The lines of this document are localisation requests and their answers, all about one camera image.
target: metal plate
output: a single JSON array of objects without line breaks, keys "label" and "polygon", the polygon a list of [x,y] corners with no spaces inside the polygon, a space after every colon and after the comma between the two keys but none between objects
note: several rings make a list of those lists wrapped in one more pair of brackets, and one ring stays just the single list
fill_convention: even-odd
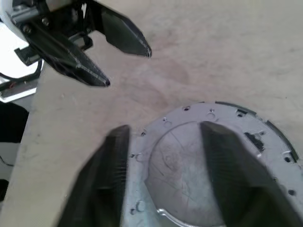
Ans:
[{"label": "metal plate", "polygon": [[197,124],[202,121],[236,132],[303,216],[302,171],[286,137],[248,109],[198,103],[168,113],[133,138],[122,226],[224,226],[207,176]]}]

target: tabletop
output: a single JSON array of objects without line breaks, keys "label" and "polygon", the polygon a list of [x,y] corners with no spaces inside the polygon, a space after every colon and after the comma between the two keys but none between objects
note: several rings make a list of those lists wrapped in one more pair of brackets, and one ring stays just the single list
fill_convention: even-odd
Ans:
[{"label": "tabletop", "polygon": [[88,87],[46,66],[0,218],[52,227],[77,171],[122,124],[133,134],[174,108],[225,101],[270,119],[303,155],[303,2],[105,0],[143,31],[151,59],[93,33],[88,56],[112,86]]}]

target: stain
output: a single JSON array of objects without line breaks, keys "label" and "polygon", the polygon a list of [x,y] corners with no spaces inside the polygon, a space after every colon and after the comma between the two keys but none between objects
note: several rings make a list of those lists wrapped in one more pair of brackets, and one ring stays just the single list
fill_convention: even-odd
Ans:
[{"label": "stain", "polygon": [[147,81],[123,84],[124,95],[131,100],[150,108],[165,109],[169,104],[165,96]]},{"label": "stain", "polygon": [[149,41],[153,52],[163,51],[166,48],[177,45],[177,36],[172,29],[151,33],[147,35],[147,40]]},{"label": "stain", "polygon": [[150,66],[162,78],[171,79],[184,85],[189,84],[189,75],[185,68],[171,58],[153,60]]}]

